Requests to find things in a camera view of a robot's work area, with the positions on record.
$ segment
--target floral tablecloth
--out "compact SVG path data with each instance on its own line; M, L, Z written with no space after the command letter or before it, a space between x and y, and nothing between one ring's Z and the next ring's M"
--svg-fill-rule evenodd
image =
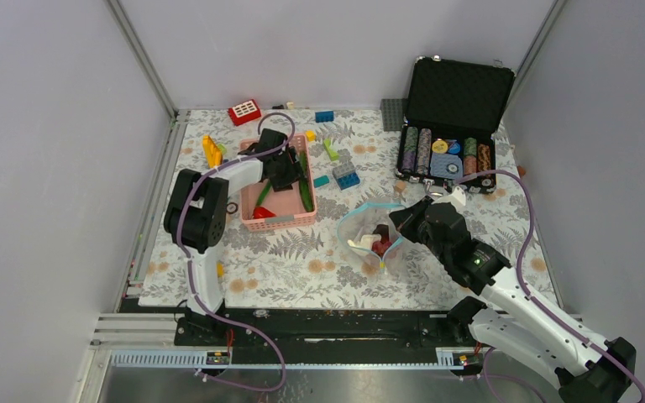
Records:
M336 226L352 209L369 199L387 198L406 206L424 196L421 184L407 184L395 191L399 132L383 132L380 111L335 111L330 123L315 123L314 111L285 111L296 122L298 133L314 130L309 144L313 177L328 175L331 183L317 188L317 221L301 228L251 233L240 221L240 212L229 216L223 237L224 275L219 278L227 306L277 308L373 308L447 310L469 295L451 281L443 266L422 246L405 254L409 276L393 280L372 266L353 267L347 249L337 240ZM233 158L242 139L257 137L257 121L234 127L226 111L192 111L181 146L176 172L206 170L202 137L210 135L226 147L224 158ZM283 118L273 117L265 127L289 133ZM504 128L496 133L496 165L517 173ZM361 184L340 191L331 175L339 162L331 162L323 147L331 139L340 160L350 158ZM231 197L238 202L238 195ZM469 195L463 211L472 235L490 243L515 261L528 230L528 210L518 184L498 177L492 195ZM186 261L160 224L149 268L139 298L142 306L174 306L186 298ZM523 273L551 301L556 301L543 253L536 239L524 260Z

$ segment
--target blue poker chip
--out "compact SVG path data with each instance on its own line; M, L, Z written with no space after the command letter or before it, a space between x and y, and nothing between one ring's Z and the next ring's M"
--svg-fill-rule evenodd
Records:
M458 142L454 141L453 143L451 143L451 145L449 145L447 153L456 155L460 152L461 152L461 146L459 145Z

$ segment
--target pink basket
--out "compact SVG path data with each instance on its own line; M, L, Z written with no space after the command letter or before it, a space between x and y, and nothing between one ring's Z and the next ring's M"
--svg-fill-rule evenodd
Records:
M247 149L258 139L246 139L239 145L239 150ZM305 150L307 157L307 177L312 178L310 173L310 153L307 152L307 139L304 133L296 133L289 145L296 150ZM302 227L315 223L317 215L317 200L315 198L315 187L310 183L310 193L314 209L306 212L302 205L298 182L293 184L291 191L270 191L263 201L262 207L273 212L276 217L253 219L254 207L260 192L265 186L265 181L254 183L241 189L241 222L249 231L266 231L269 229L281 229Z

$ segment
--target ziplock bag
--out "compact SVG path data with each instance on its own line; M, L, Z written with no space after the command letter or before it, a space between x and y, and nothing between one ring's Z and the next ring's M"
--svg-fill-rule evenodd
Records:
M369 264L379 268L382 275L389 275L399 280L407 277L404 251L409 242L396 231L394 223L389 218L390 212L403 208L403 205L396 203L366 202L340 220L338 240L347 249L345 256L353 268L361 270L364 264ZM380 224L389 228L389 240L392 242L382 257L372 249L352 247L348 244L349 240L355 244L361 243L362 237L372 234Z

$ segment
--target wall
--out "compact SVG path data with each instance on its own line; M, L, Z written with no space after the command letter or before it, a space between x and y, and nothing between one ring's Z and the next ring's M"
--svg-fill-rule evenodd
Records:
M645 382L645 2L569 2L506 122L564 301Z
M123 0L175 105L379 107L419 55L516 69L553 0Z
M67 400L167 116L103 1L0 1L0 403Z

